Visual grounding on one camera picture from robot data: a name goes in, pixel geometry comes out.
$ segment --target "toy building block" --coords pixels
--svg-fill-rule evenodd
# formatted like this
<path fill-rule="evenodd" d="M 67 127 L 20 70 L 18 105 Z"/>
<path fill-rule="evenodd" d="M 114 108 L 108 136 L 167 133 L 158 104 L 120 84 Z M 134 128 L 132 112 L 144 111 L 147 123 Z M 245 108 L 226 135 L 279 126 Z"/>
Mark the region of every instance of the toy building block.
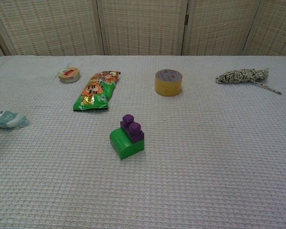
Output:
<path fill-rule="evenodd" d="M 125 115 L 120 125 L 132 143 L 144 139 L 144 132 L 141 130 L 141 125 L 134 121 L 134 117 L 131 114 Z"/>
<path fill-rule="evenodd" d="M 127 114 L 121 121 L 121 128 L 110 133 L 110 143 L 123 160 L 141 150 L 144 150 L 144 133 L 141 125 L 134 122 L 134 117 Z"/>

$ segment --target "packing tape roll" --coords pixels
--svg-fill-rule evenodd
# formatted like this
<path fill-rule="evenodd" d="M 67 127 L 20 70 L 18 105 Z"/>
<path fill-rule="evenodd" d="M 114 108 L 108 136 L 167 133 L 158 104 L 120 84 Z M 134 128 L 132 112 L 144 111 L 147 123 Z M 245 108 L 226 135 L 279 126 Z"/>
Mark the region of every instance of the packing tape roll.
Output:
<path fill-rule="evenodd" d="M 155 91 L 162 96 L 175 96 L 181 90 L 182 75 L 172 69 L 163 69 L 156 73 Z"/>

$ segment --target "snack bag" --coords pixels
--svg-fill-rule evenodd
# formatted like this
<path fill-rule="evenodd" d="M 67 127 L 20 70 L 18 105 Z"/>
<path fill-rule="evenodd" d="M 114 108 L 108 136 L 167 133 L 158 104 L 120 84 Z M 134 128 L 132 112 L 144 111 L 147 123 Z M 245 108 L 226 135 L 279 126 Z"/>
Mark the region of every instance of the snack bag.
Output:
<path fill-rule="evenodd" d="M 0 128 L 21 128 L 29 126 L 26 116 L 10 111 L 0 111 Z"/>
<path fill-rule="evenodd" d="M 107 109 L 120 74 L 117 71 L 96 73 L 73 105 L 73 110 Z"/>

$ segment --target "masking tape roll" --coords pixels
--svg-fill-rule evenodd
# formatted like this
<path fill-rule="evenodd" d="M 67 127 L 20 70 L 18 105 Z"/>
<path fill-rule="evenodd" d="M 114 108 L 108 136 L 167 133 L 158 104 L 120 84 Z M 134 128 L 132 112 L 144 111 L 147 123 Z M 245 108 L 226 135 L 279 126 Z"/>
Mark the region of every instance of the masking tape roll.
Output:
<path fill-rule="evenodd" d="M 162 96 L 175 96 L 181 90 L 182 75 L 172 69 L 163 69 L 156 73 L 155 91 Z"/>
<path fill-rule="evenodd" d="M 80 71 L 77 68 L 66 67 L 58 72 L 58 78 L 63 83 L 73 83 L 80 78 Z"/>

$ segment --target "twisted rope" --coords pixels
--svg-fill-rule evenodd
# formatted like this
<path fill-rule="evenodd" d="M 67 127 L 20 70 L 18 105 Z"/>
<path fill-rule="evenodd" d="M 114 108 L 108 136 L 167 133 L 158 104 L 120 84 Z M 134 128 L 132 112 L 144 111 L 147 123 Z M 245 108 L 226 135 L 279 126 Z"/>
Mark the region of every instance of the twisted rope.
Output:
<path fill-rule="evenodd" d="M 266 80 L 268 78 L 268 69 L 242 69 L 237 71 L 230 71 L 216 78 L 216 83 L 244 83 L 252 82 L 267 90 L 270 90 L 277 94 L 282 94 L 274 88 L 268 87 L 265 84 L 258 81 Z"/>

